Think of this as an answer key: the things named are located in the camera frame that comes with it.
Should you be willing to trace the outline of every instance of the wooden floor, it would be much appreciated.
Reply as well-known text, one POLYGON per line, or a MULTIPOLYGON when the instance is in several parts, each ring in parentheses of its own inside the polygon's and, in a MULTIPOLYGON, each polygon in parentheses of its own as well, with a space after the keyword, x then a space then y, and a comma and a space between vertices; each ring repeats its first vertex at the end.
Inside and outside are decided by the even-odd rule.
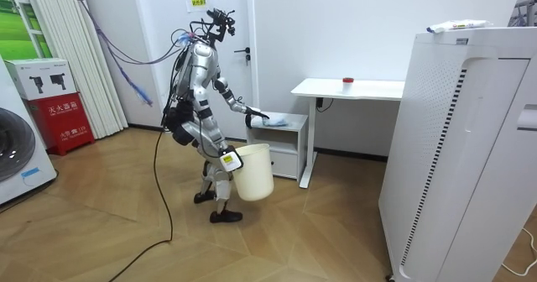
MULTIPOLYGON (((0 215, 0 281, 108 281, 141 250, 169 236, 153 178, 158 133, 129 129, 53 160, 59 179, 0 215)), ((215 205, 194 205, 203 159, 163 136, 158 172, 175 235, 117 281, 366 282, 389 274, 378 214, 385 164, 319 154, 309 190, 276 179, 274 193, 229 207, 235 224, 209 223, 215 205)), ((537 234, 537 216, 528 223, 537 234)), ((519 237, 508 264, 531 261, 519 237)), ((495 282, 536 281, 503 269, 495 282)))

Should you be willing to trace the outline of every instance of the white wire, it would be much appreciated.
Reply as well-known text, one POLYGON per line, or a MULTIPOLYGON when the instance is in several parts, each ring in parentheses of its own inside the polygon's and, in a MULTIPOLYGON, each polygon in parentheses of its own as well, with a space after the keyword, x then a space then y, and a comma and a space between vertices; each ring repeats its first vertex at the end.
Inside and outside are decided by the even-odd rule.
MULTIPOLYGON (((528 230, 525 229, 525 228, 523 228, 522 230, 525 231, 525 232, 527 232, 528 235, 531 237, 531 243, 530 243, 530 245, 531 245, 531 249, 533 249, 534 252, 537 253, 537 249, 535 249, 535 246, 534 246, 534 235, 532 235, 531 232, 528 232, 528 230)), ((510 269, 509 267, 507 267, 505 264, 502 264, 502 266, 503 266, 506 270, 510 271, 512 274, 516 274, 516 275, 518 275, 518 277, 525 277, 526 275, 528 275, 529 270, 530 270, 532 267, 534 267, 536 264, 537 264, 537 259, 536 259, 532 264, 530 264, 530 265, 528 266, 528 268, 526 269, 526 271, 525 271, 523 274, 515 273, 512 269, 510 269)))

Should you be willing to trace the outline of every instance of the blue cloth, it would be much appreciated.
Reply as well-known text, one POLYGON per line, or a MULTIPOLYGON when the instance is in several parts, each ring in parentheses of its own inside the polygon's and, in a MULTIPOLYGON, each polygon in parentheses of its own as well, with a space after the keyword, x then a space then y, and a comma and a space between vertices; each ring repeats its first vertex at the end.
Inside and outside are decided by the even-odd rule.
POLYGON ((283 117, 263 118, 263 126, 265 127, 284 127, 288 123, 283 117))

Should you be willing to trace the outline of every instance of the washing machine door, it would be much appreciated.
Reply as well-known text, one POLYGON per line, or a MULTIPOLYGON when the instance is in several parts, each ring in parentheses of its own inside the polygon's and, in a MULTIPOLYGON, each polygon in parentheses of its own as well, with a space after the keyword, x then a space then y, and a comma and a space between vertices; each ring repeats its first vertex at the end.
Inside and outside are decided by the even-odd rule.
POLYGON ((16 175, 34 150, 34 130, 19 115, 0 108, 0 182, 16 175))

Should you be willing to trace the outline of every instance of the robot leg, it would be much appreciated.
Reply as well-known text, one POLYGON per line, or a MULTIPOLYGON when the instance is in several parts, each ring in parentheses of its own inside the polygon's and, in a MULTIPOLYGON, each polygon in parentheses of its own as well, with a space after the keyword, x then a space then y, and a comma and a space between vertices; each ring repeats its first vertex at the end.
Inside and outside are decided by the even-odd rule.
POLYGON ((209 220, 211 223, 241 221, 242 213, 227 210, 227 201, 232 193, 232 175, 212 164, 210 164, 210 167, 210 173, 213 173, 216 189, 216 211, 211 213, 209 220))
POLYGON ((197 148, 201 156, 206 159, 203 170, 203 182, 200 193, 194 197, 194 203, 201 203, 216 197, 217 209, 211 214, 210 221, 218 222, 237 222, 242 220, 242 213, 227 210, 227 201, 231 194, 231 174, 227 173, 220 164, 218 157, 218 147, 211 141, 209 135, 201 130, 195 122, 186 122, 181 124, 181 130, 174 133, 174 139, 180 144, 187 145, 194 140, 192 144, 197 148), (215 192, 209 191, 211 184, 215 185, 215 192))
POLYGON ((210 175, 210 166, 212 164, 206 160, 203 164, 203 173, 201 176, 201 189, 200 192, 194 195, 194 203, 199 204, 205 201, 211 201, 216 198, 216 192, 211 189, 211 185, 214 181, 213 176, 210 175))

